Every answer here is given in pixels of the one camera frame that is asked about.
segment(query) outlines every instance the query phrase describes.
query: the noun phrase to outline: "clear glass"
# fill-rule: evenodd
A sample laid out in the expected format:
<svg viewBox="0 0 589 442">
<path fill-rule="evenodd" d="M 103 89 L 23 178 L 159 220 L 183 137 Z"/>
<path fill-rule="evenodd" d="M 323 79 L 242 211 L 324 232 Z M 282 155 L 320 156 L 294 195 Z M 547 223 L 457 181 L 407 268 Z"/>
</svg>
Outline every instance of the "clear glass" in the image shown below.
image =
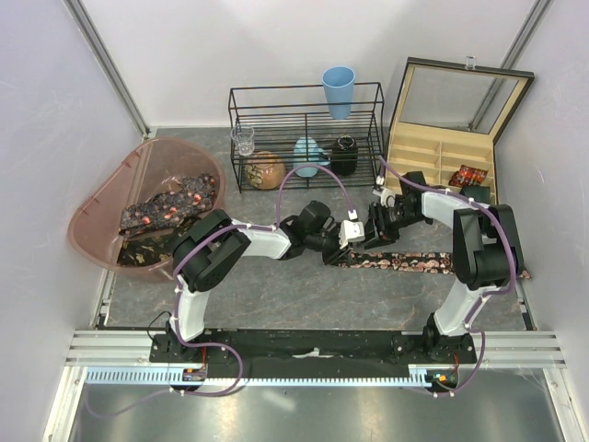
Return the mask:
<svg viewBox="0 0 589 442">
<path fill-rule="evenodd" d="M 254 153 L 254 128 L 237 124 L 231 129 L 231 139 L 236 144 L 237 152 L 242 157 L 249 157 Z"/>
<path fill-rule="evenodd" d="M 501 92 L 485 116 L 472 127 L 480 104 L 494 81 Z M 517 80 L 471 72 L 416 67 L 400 120 L 413 124 L 488 134 L 511 97 Z"/>
</svg>

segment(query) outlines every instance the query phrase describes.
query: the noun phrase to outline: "black cable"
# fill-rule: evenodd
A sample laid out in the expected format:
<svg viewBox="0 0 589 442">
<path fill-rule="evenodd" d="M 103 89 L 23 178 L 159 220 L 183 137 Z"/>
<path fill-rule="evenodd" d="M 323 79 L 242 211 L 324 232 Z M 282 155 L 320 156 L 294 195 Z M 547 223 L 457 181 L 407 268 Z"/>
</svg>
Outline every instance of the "black cable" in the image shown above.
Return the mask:
<svg viewBox="0 0 589 442">
<path fill-rule="evenodd" d="M 162 311 L 162 312 L 161 312 L 159 315 L 157 315 L 157 316 L 154 318 L 154 320 L 152 320 L 152 321 L 149 323 L 149 325 L 147 326 L 147 330 L 146 330 L 146 331 L 147 331 L 147 336 L 149 336 L 149 339 L 151 339 L 151 342 L 153 342 L 153 341 L 154 341 L 154 337 L 153 337 L 151 334 L 149 334 L 149 329 L 151 329 L 151 326 L 152 326 L 152 325 L 154 325 L 154 323 L 155 323 L 157 320 L 159 320 L 159 319 L 160 319 L 162 316 L 164 316 L 166 313 L 167 313 L 167 318 L 168 318 L 168 319 L 172 317 L 172 313 L 171 313 L 171 312 L 169 312 L 169 311 L 167 311 L 167 310 L 164 310 L 164 311 Z"/>
</svg>

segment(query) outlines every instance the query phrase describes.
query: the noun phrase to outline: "pink plastic bin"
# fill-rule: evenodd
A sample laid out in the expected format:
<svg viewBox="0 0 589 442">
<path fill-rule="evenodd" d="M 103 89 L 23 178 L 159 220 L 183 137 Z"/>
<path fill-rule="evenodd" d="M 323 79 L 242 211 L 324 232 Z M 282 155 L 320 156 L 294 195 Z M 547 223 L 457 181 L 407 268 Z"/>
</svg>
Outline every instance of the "pink plastic bin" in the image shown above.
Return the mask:
<svg viewBox="0 0 589 442">
<path fill-rule="evenodd" d="M 172 279 L 172 260 L 146 267 L 117 264 L 122 237 L 119 236 L 124 207 L 147 201 L 157 193 L 174 191 L 174 178 L 214 177 L 214 208 L 223 206 L 225 174 L 207 150 L 178 138 L 159 137 L 139 145 L 110 177 L 75 212 L 67 236 L 86 258 L 117 273 L 148 277 L 154 281 Z"/>
</svg>

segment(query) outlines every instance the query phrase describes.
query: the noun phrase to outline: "blue mug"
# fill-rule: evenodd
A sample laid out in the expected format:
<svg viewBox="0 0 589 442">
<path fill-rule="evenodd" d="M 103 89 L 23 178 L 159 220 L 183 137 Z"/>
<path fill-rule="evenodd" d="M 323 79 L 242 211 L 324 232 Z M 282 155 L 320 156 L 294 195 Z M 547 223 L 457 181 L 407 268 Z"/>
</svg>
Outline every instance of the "blue mug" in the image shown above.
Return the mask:
<svg viewBox="0 0 589 442">
<path fill-rule="evenodd" d="M 294 145 L 294 166 L 302 166 L 306 163 L 319 164 L 320 166 L 328 166 L 329 160 L 322 159 L 327 152 L 318 146 L 313 138 L 301 137 Z M 312 178 L 317 175 L 317 168 L 301 168 L 295 173 L 301 178 Z"/>
</svg>

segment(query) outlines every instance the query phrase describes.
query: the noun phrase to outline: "metallic floor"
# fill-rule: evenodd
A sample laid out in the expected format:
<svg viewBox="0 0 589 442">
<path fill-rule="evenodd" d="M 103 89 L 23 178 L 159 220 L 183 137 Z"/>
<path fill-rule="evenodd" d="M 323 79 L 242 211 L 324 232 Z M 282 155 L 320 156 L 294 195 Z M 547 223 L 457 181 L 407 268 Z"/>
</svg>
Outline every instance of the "metallic floor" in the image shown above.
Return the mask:
<svg viewBox="0 0 589 442">
<path fill-rule="evenodd" d="M 225 209 L 231 216 L 251 223 L 274 222 L 276 191 L 238 192 L 227 128 L 166 129 L 157 134 L 186 138 L 214 153 L 225 170 Z M 375 199 L 371 189 L 352 188 L 350 194 L 358 215 L 365 219 L 368 204 Z M 288 190 L 283 196 L 283 214 L 298 214 L 313 199 L 328 204 L 337 218 L 346 216 L 340 189 Z M 450 251 L 451 232 L 445 226 L 420 223 L 403 229 L 401 239 L 388 250 Z M 442 305 L 453 282 L 454 276 L 444 274 L 326 267 L 320 255 L 311 251 L 289 262 L 246 258 L 212 292 L 205 325 L 420 330 L 430 313 Z M 173 289 L 171 283 L 119 275 L 107 325 L 147 326 L 162 310 L 171 309 Z M 516 295 L 492 299 L 475 325 L 485 330 L 523 330 Z"/>
<path fill-rule="evenodd" d="M 164 387 L 85 386 L 99 413 Z M 80 406 L 72 442 L 560 442 L 541 373 L 480 372 L 453 399 L 392 388 L 249 387 L 224 398 L 164 394 L 114 419 Z"/>
</svg>

